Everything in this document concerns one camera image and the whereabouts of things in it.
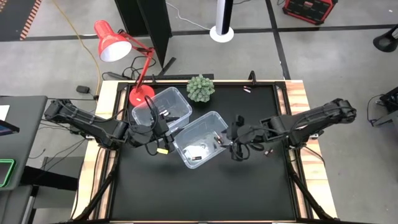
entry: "black table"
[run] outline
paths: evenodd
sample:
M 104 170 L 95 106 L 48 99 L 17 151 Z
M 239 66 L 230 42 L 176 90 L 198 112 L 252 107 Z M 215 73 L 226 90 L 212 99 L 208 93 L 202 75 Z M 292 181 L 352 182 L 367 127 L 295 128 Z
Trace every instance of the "black table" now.
M 217 86 L 209 103 L 191 104 L 190 121 L 217 111 L 227 124 L 237 114 L 244 116 L 247 124 L 257 124 L 280 113 L 274 85 L 252 88 L 251 93 L 237 86 Z M 187 97 L 186 84 L 174 87 Z M 155 92 L 166 88 L 156 86 Z M 177 153 L 152 157 L 143 147 L 125 145 L 111 188 L 108 217 L 131 221 L 294 220 L 294 188 L 285 168 L 287 151 L 279 142 L 266 147 L 274 149 L 270 158 L 252 151 L 249 160 L 235 162 L 223 151 L 191 170 Z
M 21 223 L 32 185 L 77 188 L 76 178 L 26 166 L 46 102 L 46 96 L 0 97 L 0 105 L 10 106 L 6 121 L 20 129 L 17 134 L 0 136 L 0 158 L 16 161 L 9 183 L 0 188 L 0 223 Z

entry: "red desk lamp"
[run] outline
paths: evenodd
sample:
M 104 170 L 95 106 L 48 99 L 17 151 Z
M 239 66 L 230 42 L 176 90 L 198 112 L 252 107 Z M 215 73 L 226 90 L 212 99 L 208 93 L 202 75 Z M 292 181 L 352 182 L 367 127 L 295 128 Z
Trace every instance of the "red desk lamp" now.
M 149 97 L 155 96 L 155 91 L 154 89 L 152 89 L 152 87 L 142 84 L 150 61 L 154 56 L 154 48 L 146 47 L 144 44 L 131 37 L 122 29 L 119 30 L 117 34 L 115 34 L 111 26 L 106 21 L 96 21 L 94 24 L 94 30 L 99 37 L 98 54 L 102 61 L 114 62 L 122 59 L 130 52 L 131 49 L 134 49 L 147 57 L 144 68 L 142 69 L 142 73 L 138 76 L 136 84 L 130 92 L 130 103 L 133 106 L 138 106 L 139 104 L 144 102 L 144 97 L 146 95 Z M 128 39 L 131 42 L 139 45 L 139 47 L 132 45 L 128 41 Z

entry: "red case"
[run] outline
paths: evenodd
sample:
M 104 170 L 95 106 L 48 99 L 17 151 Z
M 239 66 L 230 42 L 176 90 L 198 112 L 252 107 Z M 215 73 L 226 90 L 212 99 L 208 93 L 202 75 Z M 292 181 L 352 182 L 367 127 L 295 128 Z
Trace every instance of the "red case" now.
M 315 25 L 324 23 L 337 0 L 286 0 L 283 12 Z

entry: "succulent plant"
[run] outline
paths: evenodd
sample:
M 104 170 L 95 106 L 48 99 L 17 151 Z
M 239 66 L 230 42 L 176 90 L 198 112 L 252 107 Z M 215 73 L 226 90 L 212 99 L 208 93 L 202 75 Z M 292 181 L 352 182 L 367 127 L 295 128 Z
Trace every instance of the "succulent plant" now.
M 215 92 L 213 82 L 203 75 L 193 77 L 187 85 L 188 97 L 195 102 L 207 102 L 210 95 Z

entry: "lamp arm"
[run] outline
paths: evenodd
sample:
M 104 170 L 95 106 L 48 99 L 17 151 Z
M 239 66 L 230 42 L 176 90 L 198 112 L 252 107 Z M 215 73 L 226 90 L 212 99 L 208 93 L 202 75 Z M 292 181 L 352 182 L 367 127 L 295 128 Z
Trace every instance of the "lamp arm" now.
M 148 52 L 146 54 L 146 56 L 147 56 L 147 60 L 145 61 L 144 67 L 142 68 L 141 75 L 138 77 L 137 85 L 134 89 L 138 89 L 139 87 L 141 87 L 142 82 L 144 81 L 144 76 L 148 71 L 150 61 L 152 60 L 152 57 L 154 56 L 154 51 L 151 50 L 150 52 Z
M 150 61 L 152 60 L 155 51 L 153 47 L 147 47 L 145 46 L 143 43 L 139 42 L 138 40 L 136 40 L 135 38 L 133 38 L 131 35 L 129 35 L 126 31 L 124 31 L 123 29 L 120 29 L 118 31 L 118 34 L 122 35 L 123 37 L 125 37 L 126 39 L 130 40 L 131 42 L 136 43 L 137 45 L 139 45 L 140 47 L 131 45 L 131 47 L 142 53 L 143 55 L 145 55 L 147 57 L 147 60 L 145 61 L 144 67 L 142 68 L 142 72 L 141 75 L 138 77 L 137 80 L 137 85 L 136 87 L 133 89 L 133 91 L 136 91 L 139 87 L 141 87 L 142 82 L 144 81 L 144 76 L 148 71 L 149 65 L 150 65 Z
M 146 55 L 144 52 L 153 51 L 153 48 L 145 46 L 143 43 L 141 43 L 141 42 L 139 42 L 138 40 L 136 40 L 135 38 L 133 38 L 131 35 L 129 35 L 129 34 L 128 34 L 126 31 L 124 31 L 123 29 L 120 29 L 120 30 L 118 31 L 118 34 L 122 35 L 122 36 L 125 37 L 126 39 L 128 39 L 128 40 L 130 40 L 130 41 L 132 41 L 132 42 L 134 42 L 134 43 L 136 43 L 136 44 L 138 44 L 141 48 L 143 48 L 143 49 L 140 49 L 139 47 L 136 47 L 136 46 L 134 46 L 134 45 L 131 45 L 131 47 L 132 47 L 134 50 L 138 50 L 139 52 L 143 53 L 144 55 Z

